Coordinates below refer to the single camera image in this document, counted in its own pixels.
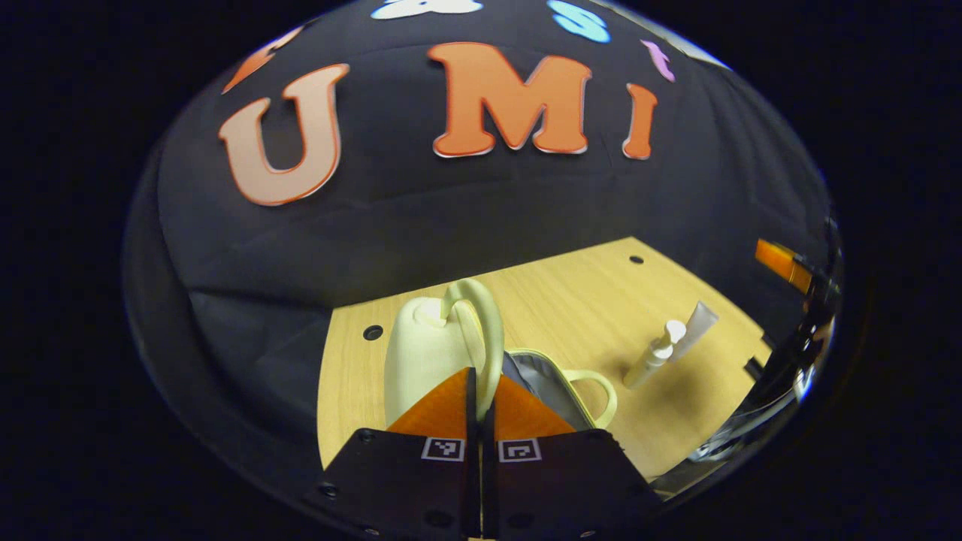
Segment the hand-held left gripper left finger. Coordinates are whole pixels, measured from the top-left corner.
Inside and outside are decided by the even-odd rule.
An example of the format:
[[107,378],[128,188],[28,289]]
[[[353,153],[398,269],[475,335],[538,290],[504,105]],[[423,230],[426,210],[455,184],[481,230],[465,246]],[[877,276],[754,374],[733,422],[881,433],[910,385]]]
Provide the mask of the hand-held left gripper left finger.
[[480,536],[475,397],[466,367],[391,428],[357,429],[304,500],[360,539]]

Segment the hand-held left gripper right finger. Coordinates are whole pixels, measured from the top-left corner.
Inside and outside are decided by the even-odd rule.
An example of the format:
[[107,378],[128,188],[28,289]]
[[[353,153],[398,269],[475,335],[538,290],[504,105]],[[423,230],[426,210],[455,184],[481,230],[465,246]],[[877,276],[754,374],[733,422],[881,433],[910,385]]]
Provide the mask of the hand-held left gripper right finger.
[[482,431],[488,539],[634,539],[663,506],[604,429],[578,431],[502,377]]

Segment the white squeeze tube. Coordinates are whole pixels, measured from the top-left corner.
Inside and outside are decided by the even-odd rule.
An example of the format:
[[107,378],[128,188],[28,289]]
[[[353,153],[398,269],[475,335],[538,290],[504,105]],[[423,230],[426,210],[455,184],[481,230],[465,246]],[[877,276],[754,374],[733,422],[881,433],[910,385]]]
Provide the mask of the white squeeze tube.
[[703,301],[698,301],[685,323],[685,334],[673,347],[671,361],[683,359],[717,325],[719,315]]

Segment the white pump bottle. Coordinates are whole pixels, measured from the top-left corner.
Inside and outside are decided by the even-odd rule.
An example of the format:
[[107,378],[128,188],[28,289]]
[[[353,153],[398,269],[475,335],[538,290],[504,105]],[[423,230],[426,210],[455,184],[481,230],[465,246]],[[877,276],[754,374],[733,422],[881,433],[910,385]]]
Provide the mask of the white pump bottle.
[[649,345],[640,354],[639,360],[623,376],[623,385],[634,390],[639,388],[646,380],[649,380],[649,377],[653,376],[673,356],[673,350],[686,335],[686,332],[687,328],[684,322],[669,321],[664,323],[662,334],[649,341]]

